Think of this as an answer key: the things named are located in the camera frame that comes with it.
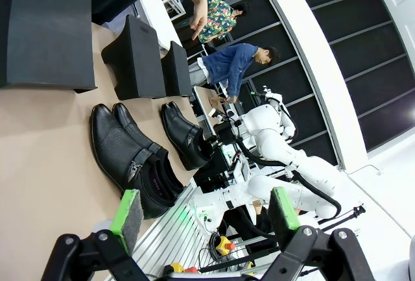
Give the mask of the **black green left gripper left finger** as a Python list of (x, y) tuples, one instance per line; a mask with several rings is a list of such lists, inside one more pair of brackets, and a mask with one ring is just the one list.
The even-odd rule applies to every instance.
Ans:
[(81, 239), (75, 234), (58, 237), (42, 280), (91, 280), (108, 270), (114, 280), (147, 280), (132, 253), (143, 220), (140, 192), (126, 190), (108, 229)]

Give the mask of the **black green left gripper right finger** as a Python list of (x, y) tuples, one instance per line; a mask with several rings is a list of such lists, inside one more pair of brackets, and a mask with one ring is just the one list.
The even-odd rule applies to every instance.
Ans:
[(282, 187), (270, 191), (268, 216), (281, 253), (262, 280), (297, 280), (305, 266), (317, 268), (325, 280), (374, 280), (354, 232), (339, 228), (326, 234), (301, 225)]

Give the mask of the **person's left hand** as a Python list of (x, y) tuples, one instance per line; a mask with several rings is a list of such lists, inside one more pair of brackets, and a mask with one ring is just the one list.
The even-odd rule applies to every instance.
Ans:
[(199, 0), (195, 3), (193, 17), (189, 22), (189, 26), (193, 30), (192, 40), (195, 40), (205, 27), (208, 19), (207, 11), (207, 0)]

